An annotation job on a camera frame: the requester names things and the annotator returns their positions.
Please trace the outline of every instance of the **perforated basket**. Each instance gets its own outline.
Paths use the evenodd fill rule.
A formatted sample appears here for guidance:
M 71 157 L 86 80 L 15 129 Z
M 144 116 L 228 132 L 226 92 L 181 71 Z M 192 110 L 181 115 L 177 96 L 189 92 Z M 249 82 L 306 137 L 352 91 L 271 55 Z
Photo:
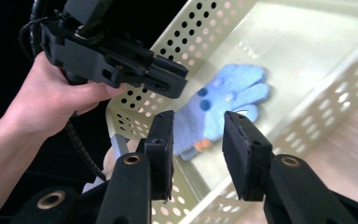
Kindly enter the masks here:
M 188 84 L 177 100 L 127 86 L 106 110 L 111 135 L 146 137 L 157 113 L 178 110 L 227 63 L 268 72 L 255 125 L 275 153 L 302 157 L 358 106 L 358 2 L 188 1 L 152 50 L 187 67 Z M 172 201 L 153 202 L 153 223 L 232 223 L 248 206 L 220 142 L 174 167 Z

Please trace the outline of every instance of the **human arm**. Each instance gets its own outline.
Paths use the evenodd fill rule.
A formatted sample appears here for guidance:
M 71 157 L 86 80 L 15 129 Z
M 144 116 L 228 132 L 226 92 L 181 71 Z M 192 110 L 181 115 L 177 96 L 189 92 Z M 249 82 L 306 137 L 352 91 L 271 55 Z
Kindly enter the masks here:
M 61 70 L 40 53 L 0 119 L 0 208 L 43 142 L 62 130 L 75 111 L 86 113 L 121 92 L 102 83 L 70 86 Z

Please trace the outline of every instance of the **human hand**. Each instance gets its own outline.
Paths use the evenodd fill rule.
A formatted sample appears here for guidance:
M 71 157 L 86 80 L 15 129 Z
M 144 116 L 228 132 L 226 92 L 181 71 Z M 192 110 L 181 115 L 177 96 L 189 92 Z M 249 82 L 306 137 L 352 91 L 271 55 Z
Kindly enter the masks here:
M 62 130 L 75 112 L 86 113 L 122 92 L 122 87 L 114 89 L 104 83 L 71 86 L 60 68 L 51 65 L 41 52 L 5 117 L 16 122 L 20 132 L 48 138 Z

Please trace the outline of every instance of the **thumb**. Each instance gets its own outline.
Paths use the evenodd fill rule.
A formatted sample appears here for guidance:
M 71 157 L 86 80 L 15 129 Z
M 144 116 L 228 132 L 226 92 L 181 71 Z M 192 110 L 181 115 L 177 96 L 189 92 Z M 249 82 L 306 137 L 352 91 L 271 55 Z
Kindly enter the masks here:
M 80 108 L 116 97 L 124 90 L 125 88 L 122 85 L 115 89 L 104 83 L 89 82 L 83 85 L 71 86 L 69 92 L 71 94 L 71 103 Z

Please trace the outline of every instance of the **black cable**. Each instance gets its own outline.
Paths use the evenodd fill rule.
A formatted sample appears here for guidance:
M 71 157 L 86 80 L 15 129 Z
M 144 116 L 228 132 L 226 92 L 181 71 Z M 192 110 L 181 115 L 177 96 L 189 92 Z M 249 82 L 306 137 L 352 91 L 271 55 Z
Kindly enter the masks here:
M 57 20 L 58 18 L 57 17 L 53 17 L 53 18 L 48 18 L 48 17 L 45 17 L 45 18 L 41 18 L 41 19 L 38 19 L 38 20 L 34 20 L 34 21 L 29 21 L 28 23 L 26 23 L 25 25 L 23 25 L 21 28 L 20 28 L 20 31 L 19 31 L 19 36 L 18 36 L 18 39 L 19 39 L 19 42 L 20 42 L 20 47 L 21 47 L 21 50 L 22 52 L 25 54 L 25 57 L 27 57 L 27 59 L 30 61 L 30 62 L 33 62 L 34 61 L 34 57 L 31 56 L 31 54 L 28 52 L 28 50 L 26 49 L 25 45 L 24 45 L 24 34 L 25 32 L 27 32 L 30 27 L 32 25 L 34 25 L 35 23 L 39 23 L 39 22 L 42 22 L 42 21 L 48 21 L 48 20 Z
M 46 8 L 48 7 L 48 0 L 34 0 L 34 4 L 31 11 L 30 21 L 39 20 L 46 14 Z M 40 48 L 40 26 L 32 25 L 30 27 L 30 43 L 31 50 L 36 57 L 42 49 Z
M 72 124 L 71 120 L 68 120 L 64 129 L 68 133 L 72 143 L 74 144 L 74 146 L 76 148 L 76 151 L 80 154 L 81 159 L 88 165 L 89 169 L 95 175 L 100 177 L 101 180 L 106 181 L 105 174 L 100 170 L 100 168 L 98 168 L 98 166 L 95 164 L 95 162 L 90 157 L 90 154 L 84 148 L 83 143 L 80 141 L 80 138 L 77 135 L 77 132 L 76 132 L 75 127 Z

